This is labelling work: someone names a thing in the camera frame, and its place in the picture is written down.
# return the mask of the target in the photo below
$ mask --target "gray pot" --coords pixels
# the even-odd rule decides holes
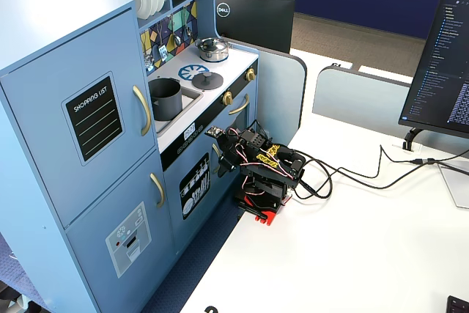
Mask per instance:
[[[150,81],[148,87],[155,120],[173,120],[182,111],[181,85],[177,80],[157,78]]]

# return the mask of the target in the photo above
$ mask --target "computer monitor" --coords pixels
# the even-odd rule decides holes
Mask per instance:
[[[469,0],[440,0],[399,124],[469,145]],[[467,161],[447,164],[469,171]],[[456,206],[469,208],[469,177],[439,167]]]
[[[216,0],[222,37],[289,54],[295,0]]]

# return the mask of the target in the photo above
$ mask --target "keyboard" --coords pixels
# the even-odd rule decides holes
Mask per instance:
[[[469,303],[453,296],[449,296],[446,313],[469,313]]]

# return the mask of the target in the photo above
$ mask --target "gold knob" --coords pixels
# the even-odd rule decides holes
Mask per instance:
[[[233,104],[233,96],[231,92],[225,92],[223,95],[223,104],[225,106],[230,106]]]
[[[256,73],[254,72],[254,69],[251,68],[246,73],[246,81],[251,82],[251,81],[254,81],[255,79],[256,79]]]

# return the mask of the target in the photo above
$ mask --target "blue carpet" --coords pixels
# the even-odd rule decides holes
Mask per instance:
[[[221,201],[186,248],[142,313],[179,313],[181,311],[236,226],[238,208],[233,192],[239,187],[239,180],[233,182],[232,191]]]
[[[14,254],[8,243],[0,233],[0,280],[14,290],[28,296],[42,307],[46,307],[43,299],[37,293],[36,288],[26,275],[23,267],[17,259],[13,259]]]

